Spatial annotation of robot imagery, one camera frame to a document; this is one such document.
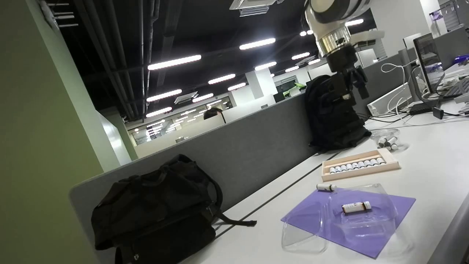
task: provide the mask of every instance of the white desk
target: white desk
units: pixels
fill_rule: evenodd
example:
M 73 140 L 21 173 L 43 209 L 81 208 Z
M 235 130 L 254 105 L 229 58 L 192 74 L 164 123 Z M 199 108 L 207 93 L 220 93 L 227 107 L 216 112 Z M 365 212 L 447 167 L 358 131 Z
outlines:
M 413 250 L 402 258 L 366 258 L 336 243 L 327 243 L 321 253 L 295 253 L 281 247 L 283 222 L 280 218 L 303 200 L 321 181 L 320 170 L 254 211 L 248 218 L 258 219 L 255 227 L 233 227 L 183 264 L 311 264 L 311 262 L 427 262 L 444 231 L 469 192 L 469 118 L 440 121 L 431 114 L 422 114 L 394 124 L 368 121 L 368 127 L 400 127 L 400 139 L 410 143 L 405 152 L 396 153 L 402 170 L 372 175 L 337 180 L 339 186 L 381 183 L 388 193 L 416 197 L 403 225 L 410 230 Z M 374 149 L 371 140 L 340 155 Z M 308 158 L 289 173 L 255 192 L 227 211 L 236 218 L 271 199 L 283 187 L 296 181 L 305 171 L 330 155 Z

